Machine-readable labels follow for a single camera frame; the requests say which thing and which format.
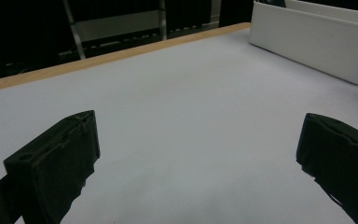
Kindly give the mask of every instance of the white container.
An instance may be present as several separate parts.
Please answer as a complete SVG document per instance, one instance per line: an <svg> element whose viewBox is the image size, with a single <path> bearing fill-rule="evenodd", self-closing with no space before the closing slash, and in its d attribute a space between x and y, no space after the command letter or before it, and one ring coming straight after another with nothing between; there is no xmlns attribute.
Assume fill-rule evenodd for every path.
<svg viewBox="0 0 358 224"><path fill-rule="evenodd" d="M358 11L286 0L254 2L250 42L358 84Z"/></svg>

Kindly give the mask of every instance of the wooden table edge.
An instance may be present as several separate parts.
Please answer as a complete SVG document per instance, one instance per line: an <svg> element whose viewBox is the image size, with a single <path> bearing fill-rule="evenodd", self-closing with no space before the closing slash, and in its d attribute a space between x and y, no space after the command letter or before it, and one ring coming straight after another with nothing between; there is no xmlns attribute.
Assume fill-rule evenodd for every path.
<svg viewBox="0 0 358 224"><path fill-rule="evenodd" d="M112 52L112 53L88 58L86 60L80 60L80 61L75 61L75 62L71 62L71 63L59 64L56 66L52 66L52 67L24 73L24 74L19 74L19 75L12 76L12 77L3 77L3 78L0 78L0 90L2 90L4 88L8 88L8 87L18 86L21 84L41 80L44 78L56 77L59 75L63 75L66 73L90 68L92 66L96 66L96 65L100 65L100 64L104 64L104 63L111 63L114 61L130 58L132 56L152 52L152 51L159 50L159 49L166 49L169 47L185 44L185 43L196 41L196 40L201 40L201 39L208 38L208 37L215 36L215 35L223 35L223 34L235 32L235 31L239 31L242 29L249 28L250 25L251 24L249 22L239 23L239 24L235 24L235 25L231 25L231 26L227 26L227 27L222 27L222 28L205 31L205 32L196 33L193 35L184 35L184 36L169 39L169 40L159 41L156 43L143 45L143 46L132 48L132 49L124 49L121 51Z"/></svg>

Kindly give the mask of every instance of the dark wall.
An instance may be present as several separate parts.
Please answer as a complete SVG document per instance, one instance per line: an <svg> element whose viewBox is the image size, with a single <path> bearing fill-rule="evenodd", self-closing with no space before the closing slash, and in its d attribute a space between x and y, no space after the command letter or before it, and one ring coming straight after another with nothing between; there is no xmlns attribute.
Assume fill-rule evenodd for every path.
<svg viewBox="0 0 358 224"><path fill-rule="evenodd" d="M0 0L0 77L8 63L54 65L73 44L61 0Z"/></svg>
<svg viewBox="0 0 358 224"><path fill-rule="evenodd" d="M253 0L222 0L219 27L251 21Z"/></svg>
<svg viewBox="0 0 358 224"><path fill-rule="evenodd" d="M165 7L168 31L211 21L212 0L165 0Z"/></svg>
<svg viewBox="0 0 358 224"><path fill-rule="evenodd" d="M151 11L158 9L158 0L70 0L75 21Z"/></svg>

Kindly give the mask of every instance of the white table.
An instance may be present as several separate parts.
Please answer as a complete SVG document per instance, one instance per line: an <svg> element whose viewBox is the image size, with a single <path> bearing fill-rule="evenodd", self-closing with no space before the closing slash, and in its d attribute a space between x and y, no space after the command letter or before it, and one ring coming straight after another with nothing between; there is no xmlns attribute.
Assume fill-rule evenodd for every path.
<svg viewBox="0 0 358 224"><path fill-rule="evenodd" d="M62 223L353 223L296 163L306 113L358 129L358 86L240 30L0 90L2 161L94 109L102 156Z"/></svg>

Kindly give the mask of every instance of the table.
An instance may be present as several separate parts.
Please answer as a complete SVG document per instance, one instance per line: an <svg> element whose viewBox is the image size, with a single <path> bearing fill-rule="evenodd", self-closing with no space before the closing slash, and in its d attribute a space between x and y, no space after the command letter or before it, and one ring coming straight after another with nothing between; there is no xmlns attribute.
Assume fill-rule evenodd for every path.
<svg viewBox="0 0 358 224"><path fill-rule="evenodd" d="M358 86L250 45L247 27L1 79L0 178L94 109L102 156L62 223L353 223L296 146L308 112L358 129Z"/></svg>

